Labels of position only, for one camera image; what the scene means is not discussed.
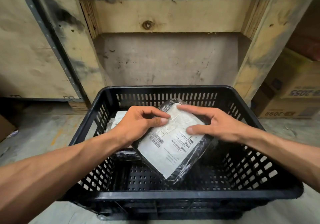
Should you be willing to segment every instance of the black plastic crate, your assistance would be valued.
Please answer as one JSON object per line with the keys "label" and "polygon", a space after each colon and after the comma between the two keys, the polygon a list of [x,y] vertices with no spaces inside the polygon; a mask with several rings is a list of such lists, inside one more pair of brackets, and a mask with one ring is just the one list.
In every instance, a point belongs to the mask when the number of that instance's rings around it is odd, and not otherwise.
{"label": "black plastic crate", "polygon": [[[94,121],[97,136],[105,132],[110,115],[116,111],[132,105],[158,107],[169,98],[217,107],[264,130],[229,86],[114,86],[98,93],[70,145],[84,141]],[[113,220],[235,219],[269,201],[298,198],[303,193],[301,181],[250,147],[221,142],[212,152],[214,160],[210,154],[207,151],[185,180],[172,188],[141,161],[108,158],[68,190],[62,200]]]}

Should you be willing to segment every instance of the cardboard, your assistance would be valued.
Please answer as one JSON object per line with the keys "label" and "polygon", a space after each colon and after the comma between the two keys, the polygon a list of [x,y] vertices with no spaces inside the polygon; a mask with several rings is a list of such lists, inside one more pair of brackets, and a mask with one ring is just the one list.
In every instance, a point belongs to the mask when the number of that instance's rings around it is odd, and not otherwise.
{"label": "cardboard", "polygon": [[0,142],[3,141],[10,133],[14,132],[16,127],[0,115]]}
{"label": "cardboard", "polygon": [[252,99],[251,109],[259,118],[312,118],[320,110],[320,100],[280,99],[263,83]]}
{"label": "cardboard", "polygon": [[320,99],[320,62],[284,48],[265,83],[278,98]]}

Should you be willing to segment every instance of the white label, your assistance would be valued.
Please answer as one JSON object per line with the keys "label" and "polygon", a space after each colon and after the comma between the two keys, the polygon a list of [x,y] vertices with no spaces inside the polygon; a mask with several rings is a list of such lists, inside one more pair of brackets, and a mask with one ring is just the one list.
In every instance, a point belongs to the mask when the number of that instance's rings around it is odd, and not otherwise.
{"label": "white label", "polygon": [[168,123],[153,128],[138,146],[141,154],[165,178],[170,177],[204,136],[186,133],[189,126],[204,124],[193,114],[178,110],[177,105],[179,103],[167,111],[171,116]]}
{"label": "white label", "polygon": [[114,117],[114,121],[111,125],[111,129],[113,129],[114,127],[116,127],[118,125],[118,123],[122,120],[122,118],[125,116],[127,111],[118,111]]}

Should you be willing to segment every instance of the barcode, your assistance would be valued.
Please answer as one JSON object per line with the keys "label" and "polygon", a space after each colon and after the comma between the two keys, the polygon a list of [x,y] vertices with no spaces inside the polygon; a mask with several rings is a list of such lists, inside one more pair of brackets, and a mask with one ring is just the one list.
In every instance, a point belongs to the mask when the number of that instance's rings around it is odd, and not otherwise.
{"label": "barcode", "polygon": [[163,139],[161,139],[155,132],[150,135],[150,140],[159,148],[163,143]]}

